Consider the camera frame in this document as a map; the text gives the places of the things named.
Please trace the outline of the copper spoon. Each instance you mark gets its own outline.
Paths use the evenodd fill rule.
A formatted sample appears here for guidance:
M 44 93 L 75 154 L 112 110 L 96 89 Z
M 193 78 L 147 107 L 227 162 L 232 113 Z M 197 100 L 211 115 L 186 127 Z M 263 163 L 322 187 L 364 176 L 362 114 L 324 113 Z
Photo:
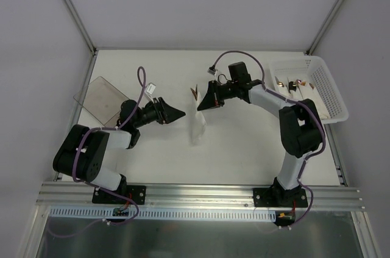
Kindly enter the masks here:
M 190 88 L 192 95 L 194 96 L 194 99 L 197 101 L 199 99 L 199 91 L 198 91 L 198 85 L 196 85 L 194 88 Z

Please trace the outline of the white paper napkin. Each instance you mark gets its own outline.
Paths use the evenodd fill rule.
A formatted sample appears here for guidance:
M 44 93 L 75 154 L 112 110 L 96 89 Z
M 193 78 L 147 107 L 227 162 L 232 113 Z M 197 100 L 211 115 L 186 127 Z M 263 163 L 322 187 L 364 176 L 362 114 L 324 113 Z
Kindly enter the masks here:
M 207 122 L 203 113 L 197 110 L 202 101 L 202 95 L 200 91 L 195 92 L 195 94 L 190 106 L 190 136 L 192 145 L 199 145 L 205 134 Z

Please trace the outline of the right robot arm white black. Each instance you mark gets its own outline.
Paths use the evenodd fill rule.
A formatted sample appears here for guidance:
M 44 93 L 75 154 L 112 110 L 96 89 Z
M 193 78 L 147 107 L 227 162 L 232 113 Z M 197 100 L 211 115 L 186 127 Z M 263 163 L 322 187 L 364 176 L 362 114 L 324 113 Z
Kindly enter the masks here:
M 293 202 L 295 189 L 302 186 L 301 178 L 308 160 L 325 150 L 325 132 L 316 106 L 310 99 L 295 101 L 268 89 L 256 79 L 248 83 L 210 81 L 198 111 L 222 107 L 225 100 L 239 98 L 266 110 L 279 120 L 280 137 L 285 149 L 282 169 L 275 178 L 279 186 L 272 193 L 274 202 L 287 206 Z

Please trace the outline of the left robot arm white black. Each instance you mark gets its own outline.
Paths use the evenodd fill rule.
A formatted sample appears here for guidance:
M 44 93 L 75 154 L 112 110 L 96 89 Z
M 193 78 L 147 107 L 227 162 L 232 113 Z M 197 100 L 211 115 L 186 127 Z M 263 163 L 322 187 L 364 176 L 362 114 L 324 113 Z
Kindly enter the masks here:
M 121 104 L 118 127 L 90 129 L 75 124 L 54 157 L 53 169 L 77 181 L 102 187 L 112 202 L 121 203 L 127 198 L 123 175 L 103 167 L 105 152 L 132 149 L 140 139 L 139 128 L 153 122 L 170 124 L 185 115 L 161 97 L 154 98 L 143 108 L 128 99 Z

